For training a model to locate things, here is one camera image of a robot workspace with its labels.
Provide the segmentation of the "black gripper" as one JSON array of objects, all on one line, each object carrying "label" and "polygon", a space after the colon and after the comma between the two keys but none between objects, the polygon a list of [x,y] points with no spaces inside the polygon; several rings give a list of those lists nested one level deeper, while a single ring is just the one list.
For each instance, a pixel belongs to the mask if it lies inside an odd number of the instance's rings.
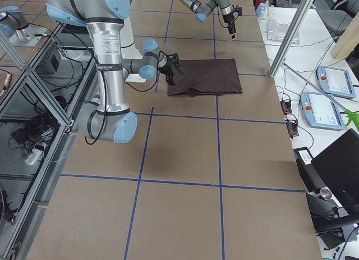
[{"label": "black gripper", "polygon": [[231,36],[231,39],[235,39],[236,38],[236,27],[235,27],[233,13],[224,15],[223,20],[227,24],[227,30]]},{"label": "black gripper", "polygon": [[176,85],[176,82],[174,80],[174,73],[172,70],[172,65],[170,64],[170,62],[167,60],[166,64],[162,67],[159,68],[159,71],[161,74],[165,75],[165,79],[166,82],[168,83],[168,85],[172,86],[172,85]]}]

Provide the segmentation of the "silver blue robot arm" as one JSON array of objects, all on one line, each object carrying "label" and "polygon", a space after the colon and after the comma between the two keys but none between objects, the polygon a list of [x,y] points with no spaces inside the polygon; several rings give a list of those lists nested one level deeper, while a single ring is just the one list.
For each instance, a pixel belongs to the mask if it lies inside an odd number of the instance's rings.
[{"label": "silver blue robot arm", "polygon": [[87,139],[129,142],[137,116],[125,100],[125,80],[139,74],[150,80],[160,72],[174,85],[172,68],[179,68],[176,53],[166,54],[153,39],[144,41],[141,59],[123,59],[121,30],[130,16],[130,0],[47,0],[47,13],[55,21],[84,26],[93,43],[99,91],[82,105],[78,124]]},{"label": "silver blue robot arm", "polygon": [[215,9],[218,13],[222,14],[222,18],[226,26],[221,26],[228,30],[232,39],[236,37],[236,24],[235,21],[242,15],[242,7],[239,5],[234,6],[230,0],[207,0],[201,3],[199,0],[179,0],[187,8],[196,15],[200,22],[204,22]]}]

